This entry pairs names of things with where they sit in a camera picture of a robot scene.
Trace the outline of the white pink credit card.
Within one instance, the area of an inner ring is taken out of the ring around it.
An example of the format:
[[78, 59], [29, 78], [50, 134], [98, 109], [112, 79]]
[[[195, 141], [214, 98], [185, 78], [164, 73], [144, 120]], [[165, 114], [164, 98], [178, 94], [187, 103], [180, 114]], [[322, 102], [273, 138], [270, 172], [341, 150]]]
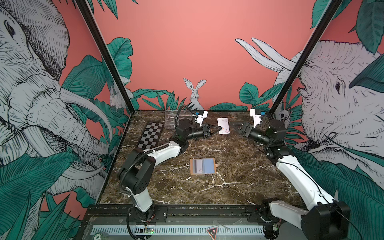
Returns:
[[226, 135], [230, 134], [230, 126], [228, 118], [218, 118], [218, 126], [221, 127], [221, 130], [219, 131], [220, 135]]

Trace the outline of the clear acrylic organizer box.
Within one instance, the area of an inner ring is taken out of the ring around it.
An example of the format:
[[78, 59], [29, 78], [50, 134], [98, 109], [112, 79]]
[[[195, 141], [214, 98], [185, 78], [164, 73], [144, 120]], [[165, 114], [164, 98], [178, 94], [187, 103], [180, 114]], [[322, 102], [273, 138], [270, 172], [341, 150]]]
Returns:
[[[178, 111], [165, 111], [165, 128], [166, 130], [175, 130], [175, 119]], [[179, 114], [177, 123], [182, 119], [192, 119], [192, 115], [187, 110], [182, 110]]]

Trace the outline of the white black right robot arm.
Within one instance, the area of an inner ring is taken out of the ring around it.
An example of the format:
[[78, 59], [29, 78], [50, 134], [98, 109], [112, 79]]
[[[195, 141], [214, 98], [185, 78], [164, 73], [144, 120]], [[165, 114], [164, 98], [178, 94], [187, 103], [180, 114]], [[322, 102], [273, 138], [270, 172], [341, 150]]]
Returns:
[[302, 167], [297, 156], [284, 142], [287, 129], [279, 120], [270, 120], [266, 130], [249, 122], [230, 124], [236, 132], [263, 145], [264, 154], [297, 190], [306, 208], [300, 209], [276, 198], [263, 200], [257, 213], [264, 226], [264, 235], [275, 240], [278, 221], [300, 229], [308, 240], [344, 240], [348, 236], [350, 207], [328, 194]]

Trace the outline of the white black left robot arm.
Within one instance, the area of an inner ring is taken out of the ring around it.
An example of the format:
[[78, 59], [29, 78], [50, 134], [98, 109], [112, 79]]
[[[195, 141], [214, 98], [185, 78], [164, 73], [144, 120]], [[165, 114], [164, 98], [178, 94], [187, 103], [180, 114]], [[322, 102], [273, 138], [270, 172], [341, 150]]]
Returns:
[[118, 172], [119, 191], [131, 198], [137, 210], [142, 213], [149, 212], [154, 205], [148, 191], [154, 168], [182, 155], [189, 147], [189, 140], [209, 138], [221, 129], [220, 126], [197, 124], [182, 119], [165, 144], [149, 150], [139, 148], [132, 150]]

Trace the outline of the black white checkered board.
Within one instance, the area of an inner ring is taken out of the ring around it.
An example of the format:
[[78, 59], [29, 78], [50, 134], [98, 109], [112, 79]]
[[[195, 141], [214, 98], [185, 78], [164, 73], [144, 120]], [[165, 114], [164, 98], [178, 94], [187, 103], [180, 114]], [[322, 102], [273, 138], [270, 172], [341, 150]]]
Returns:
[[164, 123], [160, 122], [147, 122], [142, 132], [141, 137], [138, 140], [137, 148], [139, 149], [152, 149], [155, 148], [158, 143], [162, 131], [164, 129]]

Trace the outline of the red triangle warning sticker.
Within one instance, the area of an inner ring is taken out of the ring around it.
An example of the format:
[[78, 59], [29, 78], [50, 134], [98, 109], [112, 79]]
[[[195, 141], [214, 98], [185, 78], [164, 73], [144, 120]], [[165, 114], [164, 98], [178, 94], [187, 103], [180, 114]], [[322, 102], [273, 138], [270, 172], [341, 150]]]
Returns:
[[212, 227], [212, 228], [206, 229], [208, 235], [211, 237], [212, 240], [216, 240], [216, 237], [218, 235], [218, 228], [219, 227]]

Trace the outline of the black front mounting rail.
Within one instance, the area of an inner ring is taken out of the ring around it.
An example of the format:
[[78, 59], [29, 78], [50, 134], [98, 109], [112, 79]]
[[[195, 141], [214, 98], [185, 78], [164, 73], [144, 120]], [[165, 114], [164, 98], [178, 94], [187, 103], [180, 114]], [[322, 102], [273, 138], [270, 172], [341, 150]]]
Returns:
[[[83, 221], [89, 222], [91, 219], [100, 218], [120, 218], [129, 220], [132, 223], [143, 223], [141, 219], [144, 215], [135, 208], [128, 216], [129, 208], [132, 204], [98, 204], [88, 208]], [[221, 219], [221, 218], [245, 218], [250, 223], [276, 223], [278, 218], [267, 213], [263, 205], [155, 205], [150, 212], [148, 220], [151, 223], [166, 223], [174, 218], [187, 220], [196, 219]]]

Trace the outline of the black corner frame post right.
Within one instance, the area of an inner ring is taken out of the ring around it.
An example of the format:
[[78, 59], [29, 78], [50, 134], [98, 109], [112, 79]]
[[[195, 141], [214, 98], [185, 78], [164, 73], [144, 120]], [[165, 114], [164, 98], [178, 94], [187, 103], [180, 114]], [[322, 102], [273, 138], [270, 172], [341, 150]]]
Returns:
[[336, 11], [338, 10], [339, 6], [342, 4], [342, 0], [332, 0], [329, 1], [327, 4], [317, 26], [315, 27], [315, 30], [313, 34], [311, 35], [308, 43], [306, 44], [305, 48], [302, 51], [301, 56], [299, 57], [297, 63], [295, 64], [294, 68], [291, 70], [291, 73], [286, 80], [285, 84], [283, 85], [276, 101], [274, 102], [273, 106], [269, 110], [269, 114], [273, 115], [276, 110], [279, 107], [279, 104], [283, 101], [284, 96], [288, 92], [289, 88], [297, 78], [300, 70], [304, 66], [306, 60], [311, 55], [313, 49], [315, 48], [317, 42], [323, 35], [324, 31], [328, 27], [329, 23], [331, 22], [333, 16], [335, 15]]

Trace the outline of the black corner frame post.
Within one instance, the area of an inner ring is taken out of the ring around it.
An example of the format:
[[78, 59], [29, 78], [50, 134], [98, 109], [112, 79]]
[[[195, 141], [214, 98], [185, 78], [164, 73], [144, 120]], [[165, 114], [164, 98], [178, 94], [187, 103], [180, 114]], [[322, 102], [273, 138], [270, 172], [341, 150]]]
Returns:
[[118, 86], [118, 89], [125, 101], [125, 104], [127, 105], [128, 107], [128, 110], [129, 110], [129, 113], [130, 115], [134, 114], [135, 113], [135, 109], [134, 109], [134, 106], [126, 92], [126, 88], [125, 86], [123, 85], [122, 83], [122, 80], [121, 80], [121, 77], [120, 77], [120, 74], [118, 72], [118, 69], [115, 65], [115, 62], [110, 54], [110, 51], [108, 49], [108, 46], [107, 44], [105, 43], [104, 41], [104, 38], [103, 38], [103, 35], [96, 23], [96, 20], [91, 12], [91, 9], [90, 9], [90, 6], [89, 6], [89, 3], [87, 1], [84, 1], [84, 0], [75, 0], [82, 16], [83, 16], [83, 19], [85, 20], [87, 26], [88, 26], [88, 29], [90, 30], [91, 34], [92, 34], [92, 37], [102, 55], [102, 58], [105, 62], [105, 64], [107, 65], [107, 68], [108, 70], [110, 71], [115, 83], [117, 84]]
[[323, 35], [324, 31], [328, 27], [329, 23], [331, 22], [333, 16], [335, 15], [336, 11], [338, 10], [339, 6], [342, 4], [342, 0], [332, 0], [329, 1], [327, 4], [317, 26], [315, 27], [315, 30], [313, 34], [311, 35], [308, 43], [306, 44], [305, 48], [302, 51], [301, 56], [299, 57], [297, 63], [295, 64], [294, 68], [291, 70], [291, 73], [286, 80], [285, 84], [283, 85], [276, 101], [274, 102], [273, 106], [269, 110], [269, 114], [273, 115], [276, 110], [279, 107], [279, 104], [283, 101], [284, 96], [288, 92], [289, 88], [297, 78], [300, 70], [304, 66], [306, 60], [311, 55], [313, 49], [315, 48], [317, 42]]

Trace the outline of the black corner frame post left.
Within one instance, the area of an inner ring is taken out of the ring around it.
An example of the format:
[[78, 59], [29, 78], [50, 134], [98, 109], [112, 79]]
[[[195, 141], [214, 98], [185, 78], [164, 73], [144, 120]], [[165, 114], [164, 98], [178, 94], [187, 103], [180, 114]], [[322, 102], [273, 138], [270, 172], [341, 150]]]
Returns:
[[90, 9], [90, 6], [89, 6], [89, 3], [87, 1], [84, 1], [84, 0], [75, 0], [82, 16], [83, 16], [83, 19], [85, 20], [87, 26], [88, 26], [88, 29], [90, 30], [91, 34], [92, 34], [92, 37], [102, 55], [102, 58], [105, 62], [105, 64], [107, 65], [107, 68], [108, 70], [110, 71], [115, 83], [117, 84], [118, 86], [118, 89], [125, 101], [125, 104], [127, 105], [128, 107], [128, 110], [129, 110], [129, 113], [130, 115], [134, 114], [135, 113], [135, 109], [134, 109], [134, 106], [126, 92], [126, 88], [125, 86], [123, 85], [122, 83], [122, 80], [121, 80], [121, 77], [120, 77], [120, 74], [118, 72], [118, 69], [115, 65], [115, 62], [110, 54], [110, 51], [108, 49], [108, 46], [107, 44], [105, 43], [104, 41], [104, 38], [103, 38], [103, 35], [96, 23], [96, 20], [91, 12], [91, 9]]

